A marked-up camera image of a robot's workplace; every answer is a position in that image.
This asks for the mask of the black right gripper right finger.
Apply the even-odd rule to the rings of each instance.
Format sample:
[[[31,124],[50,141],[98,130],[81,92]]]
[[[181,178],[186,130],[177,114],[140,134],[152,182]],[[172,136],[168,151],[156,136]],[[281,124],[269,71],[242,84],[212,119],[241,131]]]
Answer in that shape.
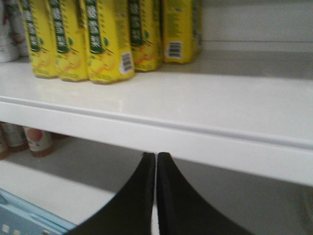
[[[206,202],[166,152],[157,156],[157,215],[161,235],[250,234]]]

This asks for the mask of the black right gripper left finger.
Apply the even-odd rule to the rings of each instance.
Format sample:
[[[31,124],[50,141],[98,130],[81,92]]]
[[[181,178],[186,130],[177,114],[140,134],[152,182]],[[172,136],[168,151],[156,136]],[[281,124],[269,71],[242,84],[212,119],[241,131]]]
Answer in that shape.
[[[145,152],[120,191],[97,213],[68,235],[150,235],[154,203],[156,157]]]

